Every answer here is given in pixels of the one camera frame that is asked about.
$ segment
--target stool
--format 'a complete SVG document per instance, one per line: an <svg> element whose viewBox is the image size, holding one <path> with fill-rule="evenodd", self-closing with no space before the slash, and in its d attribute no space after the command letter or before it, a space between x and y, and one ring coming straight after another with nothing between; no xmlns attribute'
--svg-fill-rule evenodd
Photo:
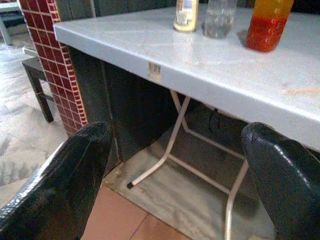
<svg viewBox="0 0 320 240"><path fill-rule="evenodd" d="M41 87L40 80L47 81L47 79L40 64L40 59L36 56L23 60L21 61L21 63L30 80L31 86L33 88L36 99L38 100L45 120L48 123L52 122L54 118L51 114L47 99L50 101L54 101L54 98L52 96L44 94L44 91Z"/></svg>

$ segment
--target white metal frame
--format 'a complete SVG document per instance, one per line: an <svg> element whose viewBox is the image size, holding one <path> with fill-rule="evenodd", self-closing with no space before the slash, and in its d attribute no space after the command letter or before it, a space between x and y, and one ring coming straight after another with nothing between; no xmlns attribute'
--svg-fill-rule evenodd
<svg viewBox="0 0 320 240"><path fill-rule="evenodd" d="M229 148L227 148L227 147L225 147L215 141L212 141L212 140L208 139L207 137L191 130L188 127L187 122L185 120L185 114L186 114L186 111L187 111L187 108L188 108L188 105L190 102L190 97L186 96L183 101L183 104L181 106L179 98L178 98L178 94L173 90L170 90L170 92L171 92L175 107L176 107L179 114L178 114L178 118L174 124L174 128L171 133L171 136L170 136L169 142L167 144L166 150L164 152L164 155L155 165L153 165L151 168L146 170L144 173L142 173L140 176L138 176L135 180L130 182L127 186L128 186L128 188L132 188L133 186L137 185L143 179L145 179L150 174L152 174L154 171L156 171L158 168L160 168L161 165L164 164L164 162L167 160L167 158L170 158L175 163L177 163L180 166L184 167L185 169L191 171L193 174L197 175L198 177L202 178L203 180L205 180L209 184L213 185L214 187L216 187L217 189L219 189L220 191L222 191L228 195L228 200L227 200L226 210L225 210L224 239L230 240L231 239L232 209L233 209L236 194L237 194L237 192L243 182L243 179L247 173L247 170L248 170L247 159L245 158L245 156L239 154L238 152L235 152L235 151L233 151L233 150L231 150L231 149L229 149ZM199 138L199 139L201 139L201 140L203 140L203 141L243 160L242 167L241 167L240 171L238 172L238 175L236 177L236 180L235 180L231 190L228 189L227 187L223 186L222 184L218 183L217 181L207 177L202 172L196 170L195 168L193 168L192 166L181 161L180 159L173 156L172 154L170 154L181 125L183 126L183 129L185 130L186 133L189 133L189 134L191 134L191 135L193 135L193 136L195 136L195 137L197 137L197 138Z"/></svg>

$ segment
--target tiled column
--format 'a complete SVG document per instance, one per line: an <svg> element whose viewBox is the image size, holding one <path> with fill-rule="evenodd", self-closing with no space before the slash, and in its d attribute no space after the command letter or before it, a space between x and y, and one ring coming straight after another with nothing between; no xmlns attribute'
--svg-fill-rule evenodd
<svg viewBox="0 0 320 240"><path fill-rule="evenodd" d="M46 79L69 135L87 124L87 116L69 49L56 41L53 23L60 22L57 0L19 0Z"/></svg>

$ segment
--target plastic bottle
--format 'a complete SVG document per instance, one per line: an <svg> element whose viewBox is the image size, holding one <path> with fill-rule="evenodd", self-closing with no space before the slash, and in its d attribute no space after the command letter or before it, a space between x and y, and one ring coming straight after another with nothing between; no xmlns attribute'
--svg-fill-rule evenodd
<svg viewBox="0 0 320 240"><path fill-rule="evenodd" d="M256 0L246 46L259 52L274 50L281 38L294 0Z"/></svg>
<svg viewBox="0 0 320 240"><path fill-rule="evenodd" d="M197 27L199 0L176 0L174 28L179 32L193 32Z"/></svg>

